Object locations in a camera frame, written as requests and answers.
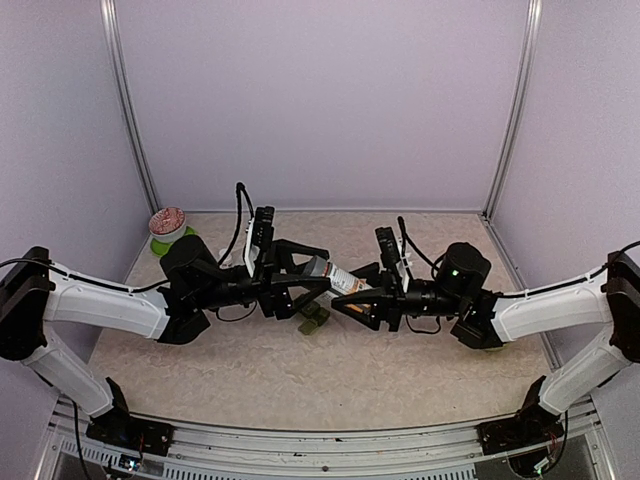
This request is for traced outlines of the orange pill bottle grey cap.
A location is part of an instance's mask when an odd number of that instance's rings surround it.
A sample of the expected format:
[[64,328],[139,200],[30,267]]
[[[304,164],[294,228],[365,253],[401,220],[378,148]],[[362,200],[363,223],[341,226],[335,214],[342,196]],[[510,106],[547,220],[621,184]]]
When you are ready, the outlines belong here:
[[303,269],[303,274],[311,277],[324,277],[330,280],[330,288],[316,299],[316,302],[321,307],[327,309],[330,308],[331,301],[336,297],[371,289],[371,286],[364,279],[357,278],[354,274],[319,256],[314,256],[307,262]]

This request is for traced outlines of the green weekly pill organizer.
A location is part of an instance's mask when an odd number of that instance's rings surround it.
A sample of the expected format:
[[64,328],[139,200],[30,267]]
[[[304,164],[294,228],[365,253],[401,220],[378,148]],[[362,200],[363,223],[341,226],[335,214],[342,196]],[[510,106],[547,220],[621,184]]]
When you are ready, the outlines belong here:
[[330,318],[330,312],[319,302],[312,301],[298,312],[298,316],[301,318],[298,331],[309,336],[326,324]]

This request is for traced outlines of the small white pill bottle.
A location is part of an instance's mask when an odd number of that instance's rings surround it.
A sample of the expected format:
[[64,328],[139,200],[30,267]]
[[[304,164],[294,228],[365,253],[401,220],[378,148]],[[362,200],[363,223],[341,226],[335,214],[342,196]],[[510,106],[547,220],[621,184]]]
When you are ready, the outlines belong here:
[[228,250],[221,249],[219,253],[220,253],[220,258],[218,260],[218,263],[220,265],[226,264],[229,260],[230,252]]

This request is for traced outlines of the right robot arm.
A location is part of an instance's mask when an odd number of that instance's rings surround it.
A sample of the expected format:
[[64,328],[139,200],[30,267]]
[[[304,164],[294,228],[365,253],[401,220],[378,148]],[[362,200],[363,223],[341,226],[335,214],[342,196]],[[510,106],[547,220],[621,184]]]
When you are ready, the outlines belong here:
[[559,370],[534,382],[514,415],[511,433],[535,442],[571,404],[639,360],[639,267],[625,250],[599,268],[564,282],[514,293],[485,289],[491,263],[473,245],[455,242],[431,262],[431,279],[412,276],[405,256],[414,241],[389,227],[376,231],[379,264],[367,289],[334,298],[338,310],[372,330],[395,331],[403,317],[446,317],[458,341],[472,349],[583,324],[602,329]]

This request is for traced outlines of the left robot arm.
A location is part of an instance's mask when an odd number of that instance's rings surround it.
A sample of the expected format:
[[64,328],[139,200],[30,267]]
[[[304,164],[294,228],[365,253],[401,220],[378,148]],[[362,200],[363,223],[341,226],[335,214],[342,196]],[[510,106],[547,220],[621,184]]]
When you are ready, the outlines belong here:
[[1,356],[31,368],[72,399],[121,445],[140,434],[120,387],[96,376],[50,328],[76,322],[133,333],[168,345],[194,341],[208,312],[256,305],[265,317],[288,319],[330,288],[304,274],[297,255],[327,259],[328,251],[274,236],[272,207],[251,208],[241,263],[226,267],[197,235],[176,240],[161,257],[164,280],[131,287],[68,271],[49,251],[33,247],[5,261],[1,281]]

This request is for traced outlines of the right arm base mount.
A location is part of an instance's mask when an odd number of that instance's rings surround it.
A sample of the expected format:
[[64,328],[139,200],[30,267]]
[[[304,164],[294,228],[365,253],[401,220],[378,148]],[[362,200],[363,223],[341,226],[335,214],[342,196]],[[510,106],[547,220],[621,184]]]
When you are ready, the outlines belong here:
[[476,427],[484,455],[524,448],[564,435],[560,415],[550,413],[540,405],[545,379],[541,376],[530,386],[523,405],[513,416],[482,422]]

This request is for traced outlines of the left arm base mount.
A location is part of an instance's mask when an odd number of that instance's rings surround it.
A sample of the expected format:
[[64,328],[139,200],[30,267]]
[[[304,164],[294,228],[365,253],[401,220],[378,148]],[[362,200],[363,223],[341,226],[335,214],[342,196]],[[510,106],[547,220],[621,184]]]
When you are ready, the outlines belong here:
[[109,377],[106,378],[106,383],[112,394],[111,409],[97,417],[90,417],[86,436],[141,454],[166,457],[174,427],[169,423],[133,416],[119,385]]

